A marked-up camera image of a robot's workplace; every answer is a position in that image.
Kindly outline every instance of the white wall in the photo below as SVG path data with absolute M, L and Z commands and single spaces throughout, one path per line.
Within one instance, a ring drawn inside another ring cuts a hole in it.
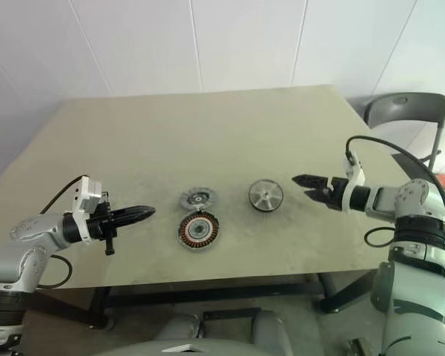
M 68 98 L 325 83 L 445 94 L 445 0 L 0 0 L 0 173 Z M 418 155 L 432 132 L 377 129 Z

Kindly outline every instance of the copper coil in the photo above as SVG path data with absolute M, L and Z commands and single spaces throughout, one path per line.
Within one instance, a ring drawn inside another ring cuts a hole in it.
M 200 242 L 190 240 L 188 238 L 188 235 L 186 234 L 186 228 L 188 227 L 188 225 L 190 223 L 192 223 L 195 219 L 198 219 L 198 218 L 203 218 L 203 219 L 209 220 L 211 227 L 212 227 L 211 235 L 209 237 L 206 237 L 203 241 L 200 241 Z M 213 215 L 208 214 L 208 213 L 200 213 L 199 212 L 199 213 L 195 213 L 195 214 L 192 214 L 192 215 L 186 217 L 182 221 L 182 223 L 179 227 L 179 236 L 181 238 L 181 241 L 185 245 L 187 245 L 191 248 L 202 248 L 202 247 L 206 247 L 207 245 L 209 245 L 216 239 L 217 232 L 219 231 L 219 227 L 220 227 L 219 222 Z

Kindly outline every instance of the chair backrest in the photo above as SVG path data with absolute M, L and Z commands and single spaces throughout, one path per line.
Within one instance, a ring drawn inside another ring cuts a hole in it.
M 364 112 L 364 122 L 374 128 L 385 122 L 415 120 L 445 123 L 445 96 L 436 93 L 394 93 L 372 100 Z

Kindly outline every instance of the table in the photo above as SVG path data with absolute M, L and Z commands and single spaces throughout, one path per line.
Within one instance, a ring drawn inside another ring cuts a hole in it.
M 65 288 L 375 268 L 386 249 L 369 248 L 362 236 L 383 223 L 330 211 L 291 181 L 302 173 L 344 177 L 344 143 L 355 134 L 369 129 L 330 86 L 70 100 L 0 177 L 0 243 L 65 183 L 89 174 L 113 208 L 152 205 L 156 213 L 119 229 L 111 257 L 104 243 L 63 251 L 75 270 Z M 352 147 L 366 184 L 407 181 L 385 148 Z M 285 192 L 270 214 L 248 203 L 248 187 L 261 178 Z M 209 211 L 221 222 L 217 244 L 200 253 L 176 239 L 188 213 L 179 196 L 195 186 L 217 192 Z M 50 211 L 69 209 L 71 194 Z M 42 283 L 64 273 L 50 263 Z

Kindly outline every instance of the gray chair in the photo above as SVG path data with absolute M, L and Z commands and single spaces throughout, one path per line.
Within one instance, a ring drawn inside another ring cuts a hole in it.
M 436 156 L 441 153 L 438 145 L 445 124 L 445 96 L 436 93 L 394 93 L 372 100 L 364 112 L 364 122 L 370 128 L 386 122 L 403 120 L 437 123 L 432 153 L 421 159 L 422 162 L 429 161 L 429 168 L 432 170 Z M 411 179 L 427 179 L 422 168 L 403 154 L 394 154 L 392 157 Z

